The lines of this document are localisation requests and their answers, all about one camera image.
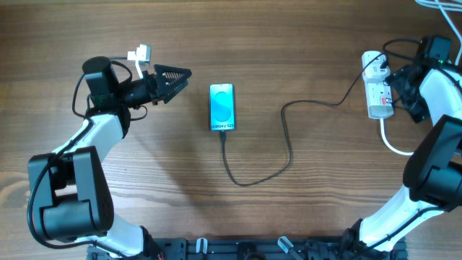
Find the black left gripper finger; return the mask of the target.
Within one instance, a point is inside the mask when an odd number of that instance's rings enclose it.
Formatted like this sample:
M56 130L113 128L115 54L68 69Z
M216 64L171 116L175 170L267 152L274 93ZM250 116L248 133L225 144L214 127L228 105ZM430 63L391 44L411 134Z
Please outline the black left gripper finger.
M155 80L159 90L182 90L192 76L190 69L155 64Z
M165 91L162 94L162 101L164 104L169 103L177 94L179 94L186 86L188 81L177 82L172 85L166 85Z

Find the white power strip socket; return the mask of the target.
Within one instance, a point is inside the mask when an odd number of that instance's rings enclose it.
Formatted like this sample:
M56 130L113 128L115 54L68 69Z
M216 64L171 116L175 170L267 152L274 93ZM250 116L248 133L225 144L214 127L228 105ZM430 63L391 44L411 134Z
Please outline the white power strip socket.
M385 82L391 75L387 56L380 51L366 51L362 54L362 66L369 118L381 119L392 116L392 91Z

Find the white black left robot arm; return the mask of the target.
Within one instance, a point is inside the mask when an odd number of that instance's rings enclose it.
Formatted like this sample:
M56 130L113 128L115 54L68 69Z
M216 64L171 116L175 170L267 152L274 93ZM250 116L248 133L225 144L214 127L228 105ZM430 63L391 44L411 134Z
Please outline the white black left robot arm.
M131 109L168 103L188 84L189 69L154 65L154 73L120 82L119 61L97 56L82 65L90 94L80 130L50 153L28 162L30 198L27 224L45 247L89 246L113 259L163 259L147 229L114 212L102 162L128 133Z

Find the Galaxy S25 smartphone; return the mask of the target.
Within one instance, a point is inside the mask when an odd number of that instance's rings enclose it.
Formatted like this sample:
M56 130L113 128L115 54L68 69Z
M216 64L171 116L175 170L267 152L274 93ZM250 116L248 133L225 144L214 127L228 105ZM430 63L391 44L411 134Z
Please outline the Galaxy S25 smartphone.
M209 87L209 114L211 131L235 130L235 88L233 84L212 84Z

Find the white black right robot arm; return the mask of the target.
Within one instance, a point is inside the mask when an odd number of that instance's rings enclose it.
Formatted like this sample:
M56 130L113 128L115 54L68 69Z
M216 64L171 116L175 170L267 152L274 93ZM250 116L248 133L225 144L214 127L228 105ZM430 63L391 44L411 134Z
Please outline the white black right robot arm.
M461 205L461 67L450 63L451 41L429 35L417 41L416 55L394 73L387 68L392 52L383 49L362 56L367 94L377 93L379 105L393 107L393 88L403 109L419 123L433 127L410 154L398 192L375 214L345 230L340 252L352 258L386 257L395 245L425 220Z

